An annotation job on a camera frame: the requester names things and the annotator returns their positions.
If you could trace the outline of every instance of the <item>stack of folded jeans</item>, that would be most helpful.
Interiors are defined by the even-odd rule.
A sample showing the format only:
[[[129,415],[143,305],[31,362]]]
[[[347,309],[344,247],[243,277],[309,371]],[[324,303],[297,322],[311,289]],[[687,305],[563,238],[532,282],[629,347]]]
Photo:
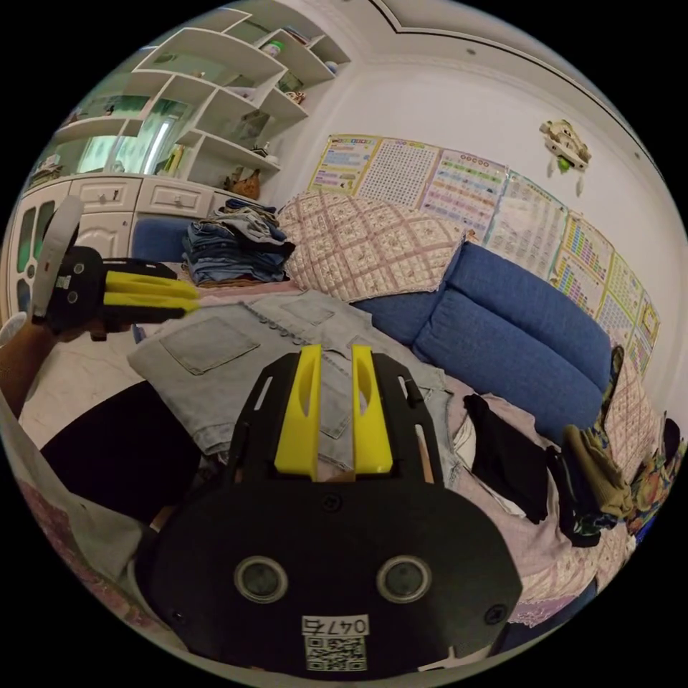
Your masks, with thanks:
[[[274,208],[229,199],[204,220],[192,222],[182,239],[184,262],[196,285],[237,279],[281,282],[294,244],[279,229]]]

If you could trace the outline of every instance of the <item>black cloth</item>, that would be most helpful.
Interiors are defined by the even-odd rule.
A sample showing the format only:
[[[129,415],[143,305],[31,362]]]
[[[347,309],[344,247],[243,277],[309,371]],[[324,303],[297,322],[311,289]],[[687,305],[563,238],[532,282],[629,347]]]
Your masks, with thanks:
[[[525,513],[533,523],[547,518],[545,450],[490,411],[477,394],[464,397],[476,432],[471,472]]]
[[[559,493],[559,530],[571,541],[573,547],[595,547],[600,542],[600,530],[590,535],[582,535],[575,531],[579,519],[579,507],[572,490],[570,474],[567,475],[568,467],[565,465],[564,457],[553,447],[548,447],[545,452],[545,461]]]
[[[70,492],[146,524],[182,500],[201,460],[148,382],[89,409],[41,451]]]

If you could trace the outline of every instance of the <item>jar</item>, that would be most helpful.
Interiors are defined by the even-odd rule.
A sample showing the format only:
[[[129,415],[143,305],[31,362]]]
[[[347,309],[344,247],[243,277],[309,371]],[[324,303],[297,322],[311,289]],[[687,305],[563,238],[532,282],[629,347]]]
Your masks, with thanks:
[[[267,53],[270,57],[277,57],[277,55],[282,52],[285,44],[281,41],[270,41],[267,45],[264,45],[261,50]]]

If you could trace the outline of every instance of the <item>patterned cloth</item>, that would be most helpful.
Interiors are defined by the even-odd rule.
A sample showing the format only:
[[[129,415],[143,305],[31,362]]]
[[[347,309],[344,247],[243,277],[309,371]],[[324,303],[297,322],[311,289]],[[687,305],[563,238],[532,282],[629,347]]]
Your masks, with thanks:
[[[631,483],[635,509],[626,521],[629,533],[638,535],[654,518],[669,496],[685,455],[686,441],[683,440],[676,454],[667,460],[662,442],[662,447],[641,466],[636,479]]]
[[[466,237],[417,210],[322,191],[291,200],[279,226],[296,244],[287,262],[294,282],[345,302],[437,291]]]
[[[660,428],[661,416],[653,410],[633,361],[624,356],[604,429],[611,457],[627,482],[659,447]]]

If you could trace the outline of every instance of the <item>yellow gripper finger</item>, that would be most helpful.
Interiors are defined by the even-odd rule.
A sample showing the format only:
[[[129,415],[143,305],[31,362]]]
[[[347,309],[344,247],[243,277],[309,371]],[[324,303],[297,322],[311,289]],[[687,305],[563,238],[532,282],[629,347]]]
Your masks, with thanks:
[[[157,296],[154,294],[118,294],[117,292],[105,292],[102,296],[102,304],[104,306],[137,306],[183,310],[187,315],[199,307],[199,302],[195,299]]]
[[[108,270],[105,275],[105,292],[113,294],[137,294],[164,296],[167,298],[195,300],[199,291],[188,282],[167,277],[152,277]]]
[[[357,475],[389,473],[389,444],[382,399],[369,346],[351,347],[353,359],[353,467]],[[365,410],[361,411],[361,396]]]
[[[279,473],[309,476],[313,481],[317,479],[322,354],[319,344],[301,349],[274,459]]]

